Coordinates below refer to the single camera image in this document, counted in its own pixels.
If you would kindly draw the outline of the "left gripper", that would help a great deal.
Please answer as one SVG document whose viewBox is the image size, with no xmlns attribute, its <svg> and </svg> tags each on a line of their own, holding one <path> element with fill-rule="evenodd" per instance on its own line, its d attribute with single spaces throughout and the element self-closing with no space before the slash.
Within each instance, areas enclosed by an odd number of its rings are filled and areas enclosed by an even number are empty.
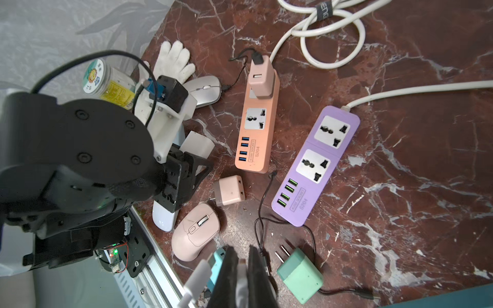
<svg viewBox="0 0 493 308">
<path fill-rule="evenodd" d="M 154 200 L 167 211 L 177 212 L 191 200 L 213 166 L 208 159 L 172 146 L 166 162 L 161 164 L 163 178 Z"/>
</svg>

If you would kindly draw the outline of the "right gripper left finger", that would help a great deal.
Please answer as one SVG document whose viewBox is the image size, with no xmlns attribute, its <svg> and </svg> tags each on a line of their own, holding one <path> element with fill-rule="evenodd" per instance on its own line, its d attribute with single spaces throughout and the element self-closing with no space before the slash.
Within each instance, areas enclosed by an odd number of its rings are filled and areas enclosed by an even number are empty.
<svg viewBox="0 0 493 308">
<path fill-rule="evenodd" d="M 239 258 L 235 249 L 226 250 L 225 259 L 207 307 L 236 307 L 236 286 Z"/>
</svg>

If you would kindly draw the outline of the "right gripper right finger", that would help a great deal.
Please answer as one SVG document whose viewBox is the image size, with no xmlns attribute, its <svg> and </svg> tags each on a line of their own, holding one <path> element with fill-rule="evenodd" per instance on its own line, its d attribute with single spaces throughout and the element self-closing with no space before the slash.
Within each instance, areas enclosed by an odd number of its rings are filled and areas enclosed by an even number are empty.
<svg viewBox="0 0 493 308">
<path fill-rule="evenodd" d="M 249 308 L 278 308 L 275 291 L 263 266 L 263 259 L 255 246 L 249 247 L 247 263 Z"/>
</svg>

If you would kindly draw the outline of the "green usb charger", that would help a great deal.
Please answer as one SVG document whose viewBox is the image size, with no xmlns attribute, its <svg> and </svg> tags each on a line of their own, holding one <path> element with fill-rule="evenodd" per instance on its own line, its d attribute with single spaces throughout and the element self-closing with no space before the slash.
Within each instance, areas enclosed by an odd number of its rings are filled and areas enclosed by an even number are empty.
<svg viewBox="0 0 493 308">
<path fill-rule="evenodd" d="M 280 245 L 280 249 L 285 256 L 275 252 L 281 261 L 277 274 L 303 305 L 322 288 L 323 275 L 301 249 L 287 250 L 284 245 Z"/>
</svg>

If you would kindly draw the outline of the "pink usb charger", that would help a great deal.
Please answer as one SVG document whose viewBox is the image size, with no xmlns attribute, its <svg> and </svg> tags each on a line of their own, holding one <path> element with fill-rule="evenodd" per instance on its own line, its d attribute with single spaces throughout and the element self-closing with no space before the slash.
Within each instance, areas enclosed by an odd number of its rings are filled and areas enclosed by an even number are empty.
<svg viewBox="0 0 493 308">
<path fill-rule="evenodd" d="M 214 199 L 217 206 L 237 204 L 245 200 L 243 180 L 239 175 L 221 178 L 214 183 Z"/>
<path fill-rule="evenodd" d="M 275 70 L 268 56 L 263 55 L 263 63 L 252 62 L 248 77 L 249 97 L 267 99 L 273 96 Z"/>
</svg>

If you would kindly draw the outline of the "lavender white wireless mouse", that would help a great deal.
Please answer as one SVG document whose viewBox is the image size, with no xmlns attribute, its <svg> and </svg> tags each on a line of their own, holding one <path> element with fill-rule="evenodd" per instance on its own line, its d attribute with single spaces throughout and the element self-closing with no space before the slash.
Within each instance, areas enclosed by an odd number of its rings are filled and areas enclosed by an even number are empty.
<svg viewBox="0 0 493 308">
<path fill-rule="evenodd" d="M 172 232 L 174 230 L 178 213 L 179 211 L 171 213 L 158 202 L 154 201 L 152 219 L 155 225 L 162 231 Z"/>
</svg>

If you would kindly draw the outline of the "pink wireless mouse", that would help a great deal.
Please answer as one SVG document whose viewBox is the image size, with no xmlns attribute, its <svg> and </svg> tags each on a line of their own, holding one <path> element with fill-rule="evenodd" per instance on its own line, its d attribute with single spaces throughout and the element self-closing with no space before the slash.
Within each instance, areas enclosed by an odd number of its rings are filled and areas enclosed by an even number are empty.
<svg viewBox="0 0 493 308">
<path fill-rule="evenodd" d="M 191 262 L 219 231 L 217 213 L 210 205 L 200 203 L 175 228 L 172 236 L 173 254 L 181 261 Z"/>
</svg>

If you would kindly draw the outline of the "grey wireless mouse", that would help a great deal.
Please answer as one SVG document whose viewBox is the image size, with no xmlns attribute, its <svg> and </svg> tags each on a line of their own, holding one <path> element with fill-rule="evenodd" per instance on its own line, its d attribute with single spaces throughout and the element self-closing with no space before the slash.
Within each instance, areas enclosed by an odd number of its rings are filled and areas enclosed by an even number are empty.
<svg viewBox="0 0 493 308">
<path fill-rule="evenodd" d="M 215 76 L 195 78 L 184 84 L 184 88 L 195 98 L 196 108 L 216 103 L 222 94 L 222 85 Z"/>
</svg>

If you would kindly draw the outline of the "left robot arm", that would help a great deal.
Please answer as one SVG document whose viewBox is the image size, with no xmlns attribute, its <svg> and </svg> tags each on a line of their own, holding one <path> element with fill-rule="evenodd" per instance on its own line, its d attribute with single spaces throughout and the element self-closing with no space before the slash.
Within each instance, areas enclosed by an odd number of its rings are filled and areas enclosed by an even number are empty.
<svg viewBox="0 0 493 308">
<path fill-rule="evenodd" d="M 1 275 L 59 268 L 113 248 L 131 263 L 133 204 L 188 202 L 213 163 L 172 146 L 154 155 L 145 125 L 112 103 L 6 97 L 1 114 Z"/>
</svg>

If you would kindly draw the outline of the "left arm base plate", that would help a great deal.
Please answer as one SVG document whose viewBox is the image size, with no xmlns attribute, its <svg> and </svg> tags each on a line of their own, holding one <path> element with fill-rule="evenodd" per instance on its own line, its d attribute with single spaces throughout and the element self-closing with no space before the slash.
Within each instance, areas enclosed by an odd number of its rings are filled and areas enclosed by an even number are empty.
<svg viewBox="0 0 493 308">
<path fill-rule="evenodd" d="M 151 257 L 145 234 L 128 214 L 100 229 L 94 252 L 105 270 L 113 274 L 127 272 L 132 278 Z"/>
</svg>

